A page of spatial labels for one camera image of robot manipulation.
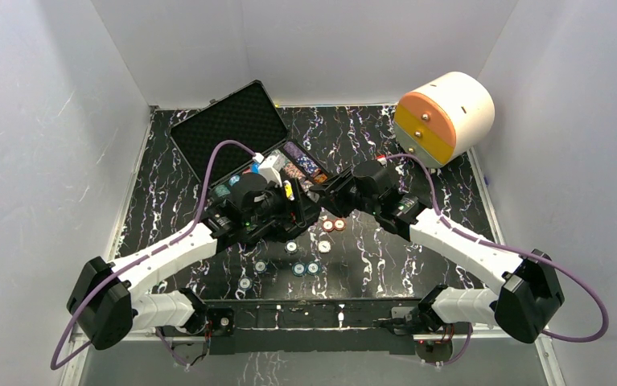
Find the light blue chip stack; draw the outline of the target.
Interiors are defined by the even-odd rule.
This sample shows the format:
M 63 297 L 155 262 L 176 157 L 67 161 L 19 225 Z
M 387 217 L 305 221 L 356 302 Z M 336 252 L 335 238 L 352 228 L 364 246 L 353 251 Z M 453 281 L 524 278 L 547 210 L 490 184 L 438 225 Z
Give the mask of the light blue chip stack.
M 241 179 L 241 177 L 240 177 L 239 175 L 234 175 L 234 176 L 232 176 L 232 177 L 229 179 L 228 184 L 229 184 L 230 186 L 233 186 L 233 185 L 235 185 L 236 183 L 238 183 L 238 182 L 240 181 L 240 179 Z

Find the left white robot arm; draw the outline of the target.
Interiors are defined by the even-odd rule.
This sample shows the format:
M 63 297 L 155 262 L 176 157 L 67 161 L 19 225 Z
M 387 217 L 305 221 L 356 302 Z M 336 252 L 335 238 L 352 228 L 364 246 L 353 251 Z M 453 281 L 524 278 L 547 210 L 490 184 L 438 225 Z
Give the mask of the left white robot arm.
M 152 288 L 236 244 L 294 239 L 317 221 L 320 212 L 318 195 L 296 178 L 276 183 L 260 174 L 242 175 L 227 195 L 213 200 L 185 229 L 130 257 L 88 261 L 68 310 L 97 350 L 148 328 L 172 326 L 197 335 L 208 324 L 205 303 L 187 289 L 152 294 Z

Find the purple and blue chip stack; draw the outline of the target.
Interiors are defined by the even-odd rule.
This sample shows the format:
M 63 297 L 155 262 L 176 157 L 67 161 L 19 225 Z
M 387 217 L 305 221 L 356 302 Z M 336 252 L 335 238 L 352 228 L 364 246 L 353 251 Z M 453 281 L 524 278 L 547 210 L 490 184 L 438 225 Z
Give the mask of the purple and blue chip stack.
M 296 142 L 288 141 L 283 146 L 284 151 L 293 159 L 313 183 L 324 183 L 329 175 L 305 150 Z

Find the black poker set case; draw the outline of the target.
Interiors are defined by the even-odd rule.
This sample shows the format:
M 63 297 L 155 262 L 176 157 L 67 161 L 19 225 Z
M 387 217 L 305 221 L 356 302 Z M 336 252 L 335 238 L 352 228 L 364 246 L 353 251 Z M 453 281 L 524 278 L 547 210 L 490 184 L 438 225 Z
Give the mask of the black poker set case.
M 255 153 L 277 155 L 282 182 L 289 180 L 292 187 L 300 187 L 297 179 L 288 178 L 282 170 L 289 162 L 297 166 L 283 149 L 286 142 L 296 141 L 290 138 L 262 82 L 255 80 L 211 102 L 170 127 L 169 135 L 201 182 L 196 218 L 187 226 L 186 236 L 193 235 L 196 229 L 208 229 L 218 247 L 226 249 L 233 244 L 256 244 L 261 239 L 286 242 L 308 229 L 296 224 L 257 225 L 257 209 L 269 183 L 252 170 Z M 305 146 L 296 143 L 308 153 Z M 312 158 L 330 175 L 325 166 Z M 234 175 L 241 179 L 230 186 L 228 181 Z M 220 184 L 227 185 L 231 195 L 217 200 L 213 189 Z

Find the pale green chip stack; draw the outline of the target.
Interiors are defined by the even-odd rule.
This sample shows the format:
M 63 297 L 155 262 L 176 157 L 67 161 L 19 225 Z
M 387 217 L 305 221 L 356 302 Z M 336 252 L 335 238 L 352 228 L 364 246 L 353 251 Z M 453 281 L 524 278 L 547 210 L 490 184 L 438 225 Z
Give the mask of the pale green chip stack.
M 231 195 L 231 191 L 229 190 L 227 185 L 220 184 L 213 189 L 213 194 L 215 196 L 215 199 L 221 200 L 228 198 Z

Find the teal fifty chip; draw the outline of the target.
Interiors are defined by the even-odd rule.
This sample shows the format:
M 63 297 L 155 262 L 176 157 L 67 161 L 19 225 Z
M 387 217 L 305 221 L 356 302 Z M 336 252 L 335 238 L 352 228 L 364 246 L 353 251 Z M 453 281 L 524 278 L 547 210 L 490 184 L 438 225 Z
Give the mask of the teal fifty chip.
M 306 265 L 306 272 L 316 276 L 321 272 L 321 265 L 317 261 L 312 261 Z
M 306 274 L 306 266 L 303 263 L 297 262 L 292 265 L 291 272 L 296 277 L 302 277 Z

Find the orange blue chip stack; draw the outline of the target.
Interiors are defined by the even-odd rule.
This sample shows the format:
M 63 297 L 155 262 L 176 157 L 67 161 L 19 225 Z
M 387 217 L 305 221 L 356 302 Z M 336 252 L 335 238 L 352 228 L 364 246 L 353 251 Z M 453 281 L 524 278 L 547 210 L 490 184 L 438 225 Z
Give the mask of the orange blue chip stack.
M 306 192 L 310 192 L 310 187 L 313 186 L 313 183 L 310 179 L 292 162 L 287 163 L 282 170 L 285 172 L 286 176 L 291 179 L 297 179 L 300 187 Z

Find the white cylindrical drawer unit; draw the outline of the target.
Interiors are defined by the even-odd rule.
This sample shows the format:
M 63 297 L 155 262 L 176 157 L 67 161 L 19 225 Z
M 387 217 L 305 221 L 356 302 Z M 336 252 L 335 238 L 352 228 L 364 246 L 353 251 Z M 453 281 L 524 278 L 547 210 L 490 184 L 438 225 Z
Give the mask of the white cylindrical drawer unit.
M 482 140 L 494 120 L 489 91 L 468 74 L 448 72 L 398 101 L 393 132 L 405 153 L 438 169 Z

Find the teal fifty chip left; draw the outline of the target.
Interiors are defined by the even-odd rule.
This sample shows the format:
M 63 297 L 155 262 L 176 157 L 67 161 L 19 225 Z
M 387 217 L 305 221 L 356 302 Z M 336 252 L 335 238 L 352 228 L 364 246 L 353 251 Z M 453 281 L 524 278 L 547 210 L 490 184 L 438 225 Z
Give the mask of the teal fifty chip left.
M 306 274 L 306 266 L 303 263 L 297 262 L 292 265 L 291 272 L 296 277 L 302 277 Z

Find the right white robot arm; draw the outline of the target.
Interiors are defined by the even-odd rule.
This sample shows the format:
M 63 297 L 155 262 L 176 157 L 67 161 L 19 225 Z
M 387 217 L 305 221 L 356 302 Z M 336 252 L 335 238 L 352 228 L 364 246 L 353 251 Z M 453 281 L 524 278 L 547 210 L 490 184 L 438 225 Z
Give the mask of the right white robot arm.
M 420 195 L 400 191 L 377 161 L 351 167 L 310 191 L 333 215 L 367 212 L 386 232 L 430 248 L 481 280 L 483 289 L 434 287 L 405 316 L 422 330 L 439 333 L 457 322 L 481 323 L 499 326 L 522 343 L 533 343 L 564 302 L 547 256 L 540 253 L 529 259 L 491 246 L 437 214 Z

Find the teal fifty chip right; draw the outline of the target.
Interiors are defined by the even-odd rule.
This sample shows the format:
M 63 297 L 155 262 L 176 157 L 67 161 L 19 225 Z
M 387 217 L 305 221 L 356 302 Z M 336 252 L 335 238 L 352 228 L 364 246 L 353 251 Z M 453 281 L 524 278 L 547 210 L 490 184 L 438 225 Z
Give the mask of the teal fifty chip right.
M 316 276 L 321 272 L 321 265 L 317 261 L 312 261 L 306 265 L 306 272 Z

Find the yellow big blind button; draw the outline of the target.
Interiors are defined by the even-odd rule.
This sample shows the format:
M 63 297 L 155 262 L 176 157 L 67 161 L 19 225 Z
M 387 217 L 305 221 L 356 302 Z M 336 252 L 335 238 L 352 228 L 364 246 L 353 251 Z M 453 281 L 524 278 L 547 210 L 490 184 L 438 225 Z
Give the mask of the yellow big blind button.
M 285 180 L 283 183 L 283 189 L 285 192 L 285 196 L 289 201 L 294 201 L 294 190 L 289 180 Z

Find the red five chip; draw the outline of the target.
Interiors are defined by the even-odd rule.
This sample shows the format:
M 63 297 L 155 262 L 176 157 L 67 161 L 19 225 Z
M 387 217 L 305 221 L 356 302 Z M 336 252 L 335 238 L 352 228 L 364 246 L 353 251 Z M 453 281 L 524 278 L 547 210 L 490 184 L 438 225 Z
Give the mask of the red five chip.
M 337 219 L 333 221 L 334 229 L 337 231 L 343 231 L 346 228 L 346 223 L 343 219 Z
M 324 220 L 322 223 L 322 229 L 325 232 L 332 232 L 335 229 L 334 222 L 332 220 Z

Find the white one chip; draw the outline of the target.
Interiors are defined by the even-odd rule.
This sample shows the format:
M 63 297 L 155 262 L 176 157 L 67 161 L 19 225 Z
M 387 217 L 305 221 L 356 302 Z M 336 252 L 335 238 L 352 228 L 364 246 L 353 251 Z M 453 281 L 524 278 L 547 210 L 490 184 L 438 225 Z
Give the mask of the white one chip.
M 321 240 L 318 243 L 318 250 L 322 254 L 329 253 L 331 251 L 331 243 L 327 240 Z

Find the blue fifty chip lowest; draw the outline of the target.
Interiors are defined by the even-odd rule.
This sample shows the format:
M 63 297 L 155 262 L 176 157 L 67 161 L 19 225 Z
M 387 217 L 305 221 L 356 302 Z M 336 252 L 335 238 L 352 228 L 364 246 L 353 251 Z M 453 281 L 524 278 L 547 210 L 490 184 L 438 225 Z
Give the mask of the blue fifty chip lowest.
M 238 281 L 238 289 L 247 291 L 253 287 L 253 281 L 249 277 L 241 277 Z

